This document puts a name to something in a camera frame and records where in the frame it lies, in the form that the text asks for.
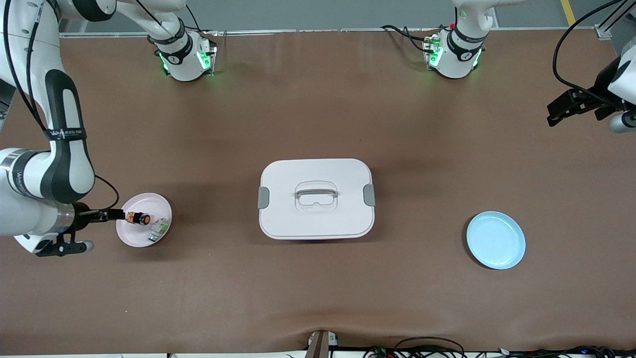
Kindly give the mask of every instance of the brown table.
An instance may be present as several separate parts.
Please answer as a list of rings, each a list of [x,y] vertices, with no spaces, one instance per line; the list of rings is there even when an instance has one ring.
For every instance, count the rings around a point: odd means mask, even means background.
[[[551,74],[561,33],[493,32],[462,80],[380,32],[223,38],[216,76],[191,83],[163,76],[145,39],[65,39],[96,172],[121,203],[161,193],[178,218],[144,249],[113,223],[79,233],[93,252],[61,259],[0,240],[0,354],[290,350],[316,329],[341,345],[431,334],[469,350],[633,347],[636,136],[593,115],[548,127],[545,106],[566,89]],[[576,31],[562,74],[591,85],[614,56]],[[19,100],[0,143],[46,146]],[[263,168],[329,157],[371,168],[373,230],[267,238]],[[98,183],[85,202],[111,200]],[[466,252],[465,226],[485,210],[523,227],[517,267]]]

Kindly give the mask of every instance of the pink plate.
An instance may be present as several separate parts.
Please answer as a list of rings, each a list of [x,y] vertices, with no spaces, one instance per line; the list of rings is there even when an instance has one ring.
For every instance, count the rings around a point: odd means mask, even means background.
[[[168,230],[172,224],[172,208],[168,201],[161,195],[147,192],[139,194],[128,200],[121,209],[128,213],[129,211],[147,213],[150,215],[150,225],[142,226],[131,224],[126,220],[117,220],[117,235],[126,244],[132,247],[146,247],[154,244],[148,236],[152,232],[152,225],[160,218],[168,220]],[[157,241],[161,240],[168,231],[161,235]]]

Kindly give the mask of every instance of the blue plate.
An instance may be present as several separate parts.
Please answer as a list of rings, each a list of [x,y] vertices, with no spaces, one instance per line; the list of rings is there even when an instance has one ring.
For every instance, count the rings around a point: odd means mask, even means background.
[[[519,224],[497,211],[475,216],[466,231],[468,248],[482,264],[494,269],[509,269],[525,254],[525,236]]]

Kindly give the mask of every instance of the yellow floor tape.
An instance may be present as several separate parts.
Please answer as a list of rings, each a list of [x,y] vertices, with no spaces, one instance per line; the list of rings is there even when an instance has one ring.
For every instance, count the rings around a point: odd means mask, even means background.
[[[576,18],[574,18],[574,12],[572,12],[570,1],[561,0],[561,6],[563,7],[563,12],[565,13],[565,18],[567,19],[568,25],[572,26],[572,24],[576,21]]]

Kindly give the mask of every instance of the round plate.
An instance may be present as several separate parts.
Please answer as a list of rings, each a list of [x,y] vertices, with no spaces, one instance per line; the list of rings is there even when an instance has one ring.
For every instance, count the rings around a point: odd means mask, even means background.
[[[468,248],[482,264],[508,269],[518,264],[525,253],[525,236],[519,224],[497,211],[475,216],[466,232]]]
[[[125,213],[128,213],[129,211],[147,213],[151,218],[150,225],[146,226],[131,224],[126,220],[117,220],[117,235],[119,235],[120,239],[126,245],[130,245],[132,247],[146,247],[161,240],[168,231],[161,235],[157,241],[153,242],[148,239],[150,232],[152,232],[153,223],[159,218],[168,219],[168,230],[170,230],[170,225],[172,223],[172,208],[168,201],[159,194],[151,192],[139,194],[138,196],[128,200],[121,209]]]

